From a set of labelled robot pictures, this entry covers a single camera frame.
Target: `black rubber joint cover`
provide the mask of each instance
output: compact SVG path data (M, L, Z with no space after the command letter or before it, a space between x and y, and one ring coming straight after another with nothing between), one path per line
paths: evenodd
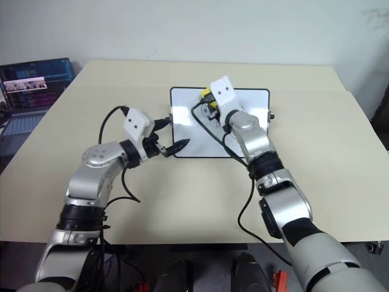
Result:
M299 218L288 222L282 227L288 242L295 246L301 239L316 233L324 233L309 218Z
M255 158L247 167L250 178L255 180L283 168L284 166L282 165L281 159L275 151L267 152Z
M57 228L72 231L100 230L105 218L104 208L68 204L62 209Z

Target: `floor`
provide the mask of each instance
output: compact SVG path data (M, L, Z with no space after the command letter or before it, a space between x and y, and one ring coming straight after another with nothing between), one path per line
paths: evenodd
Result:
M347 248L369 269L389 290L389 242L381 255L370 254L365 243L353 243ZM282 255L286 255L283 244L272 244ZM36 264L39 261L44 244L39 243L1 243L1 288L18 289L33 281ZM146 276L147 282L154 284L164 269L177 260L190 260L194 264L194 292L230 291L230 269L232 260L241 252L251 253L271 279L279 270L288 273L289 292L301 292L293 270L279 261L261 243L248 245L207 245L207 246L129 246L131 263L138 266ZM116 288L115 258L106 261L106 268L112 260L111 270L106 278L109 291ZM125 264L122 265L121 291L138 281L138 274Z

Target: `beige tabletop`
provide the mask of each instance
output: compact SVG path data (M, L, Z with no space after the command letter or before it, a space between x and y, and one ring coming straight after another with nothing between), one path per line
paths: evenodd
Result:
M237 88L270 90L276 115L270 137L320 229L341 241L389 239L389 155L332 67L94 60L0 176L1 240L47 241L81 154L97 143L111 108L126 104L165 117L172 86L207 86L222 75ZM113 116L103 141L122 141L122 123L122 115ZM170 129L160 136L171 143ZM250 181L232 159L159 156L129 170L126 180L142 202L121 201L107 209L111 243L256 242L236 223ZM124 195L117 179L111 198ZM275 242L258 197L243 224Z

